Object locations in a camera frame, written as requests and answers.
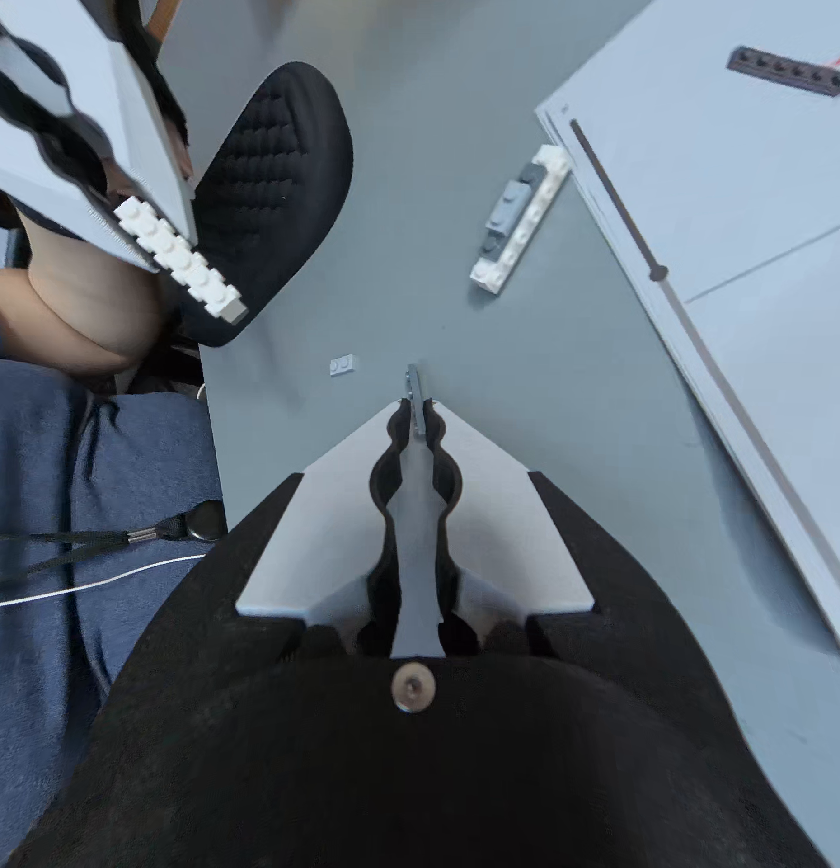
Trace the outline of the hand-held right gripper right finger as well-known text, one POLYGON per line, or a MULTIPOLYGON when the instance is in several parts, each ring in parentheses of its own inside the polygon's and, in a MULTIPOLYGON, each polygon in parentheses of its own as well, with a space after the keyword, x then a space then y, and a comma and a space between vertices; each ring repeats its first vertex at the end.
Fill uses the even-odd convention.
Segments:
POLYGON ((424 404, 436 531, 438 635, 447 656, 472 656, 500 625, 589 613, 595 599, 531 472, 444 404, 424 404))

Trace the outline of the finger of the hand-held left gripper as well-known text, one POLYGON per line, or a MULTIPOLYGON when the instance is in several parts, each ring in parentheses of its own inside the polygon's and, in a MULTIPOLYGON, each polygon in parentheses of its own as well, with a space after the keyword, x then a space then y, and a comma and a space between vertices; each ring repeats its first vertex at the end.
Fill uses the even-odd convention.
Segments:
POLYGON ((197 238, 184 180, 152 88, 122 42, 114 2, 0 1, 0 71, 23 85, 43 71, 104 136, 115 210, 134 196, 187 240, 197 238))
POLYGON ((28 212, 155 274, 152 255, 119 227, 107 194, 100 130, 43 71, 23 85, 0 71, 0 190, 28 212))

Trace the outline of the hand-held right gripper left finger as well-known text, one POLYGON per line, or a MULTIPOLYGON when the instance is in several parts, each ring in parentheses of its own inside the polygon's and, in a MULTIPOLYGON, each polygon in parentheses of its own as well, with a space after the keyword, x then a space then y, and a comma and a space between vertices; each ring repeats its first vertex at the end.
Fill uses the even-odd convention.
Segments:
POLYGON ((333 627, 349 652, 390 656, 402 591, 388 506, 411 430, 410 402, 393 402, 305 469, 239 614, 333 627))

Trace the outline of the dark grey lego plate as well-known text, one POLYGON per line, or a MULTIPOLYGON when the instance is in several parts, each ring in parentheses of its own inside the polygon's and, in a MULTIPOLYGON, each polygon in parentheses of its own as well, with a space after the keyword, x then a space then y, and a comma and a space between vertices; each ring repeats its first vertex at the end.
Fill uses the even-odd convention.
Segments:
POLYGON ((422 389, 422 382, 419 375, 419 370, 416 363, 410 363, 405 372, 407 399, 410 402, 412 423, 415 431, 415 436, 418 439, 425 440, 426 438, 426 420, 425 420, 425 397, 422 389))

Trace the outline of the white grey lego plate assembly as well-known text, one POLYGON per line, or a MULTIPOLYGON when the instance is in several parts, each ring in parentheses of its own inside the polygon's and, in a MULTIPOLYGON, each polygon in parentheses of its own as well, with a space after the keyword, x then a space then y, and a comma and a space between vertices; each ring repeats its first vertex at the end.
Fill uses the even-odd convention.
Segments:
POLYGON ((471 281, 499 295, 573 169, 562 146, 543 145, 503 188, 485 224, 471 281))

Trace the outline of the person's left forearm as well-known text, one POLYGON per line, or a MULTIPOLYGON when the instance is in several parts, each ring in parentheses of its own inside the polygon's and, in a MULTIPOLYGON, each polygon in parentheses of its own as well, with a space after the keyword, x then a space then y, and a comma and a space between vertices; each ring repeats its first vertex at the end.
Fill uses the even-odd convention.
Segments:
POLYGON ((0 336, 14 360, 71 375, 141 363, 165 327, 155 274, 20 215, 28 268, 0 269, 0 336))

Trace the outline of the person in blue hoodie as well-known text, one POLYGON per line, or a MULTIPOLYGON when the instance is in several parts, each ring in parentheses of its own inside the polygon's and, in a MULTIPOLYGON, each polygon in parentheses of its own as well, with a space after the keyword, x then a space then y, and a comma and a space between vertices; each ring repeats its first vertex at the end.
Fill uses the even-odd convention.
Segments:
MULTIPOLYGON (((204 406, 154 393, 98 399, 0 358, 0 532, 135 530, 220 500, 204 406)), ((0 866, 53 801, 134 644, 205 545, 130 546, 5 585, 0 601, 0 866)))

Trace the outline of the white instruction booklet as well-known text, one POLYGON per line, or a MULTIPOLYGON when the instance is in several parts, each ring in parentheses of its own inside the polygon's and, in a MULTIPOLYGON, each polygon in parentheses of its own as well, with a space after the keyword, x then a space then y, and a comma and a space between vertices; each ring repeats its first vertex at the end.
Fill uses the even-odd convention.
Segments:
POLYGON ((840 646, 840 1, 651 2, 536 114, 840 646))

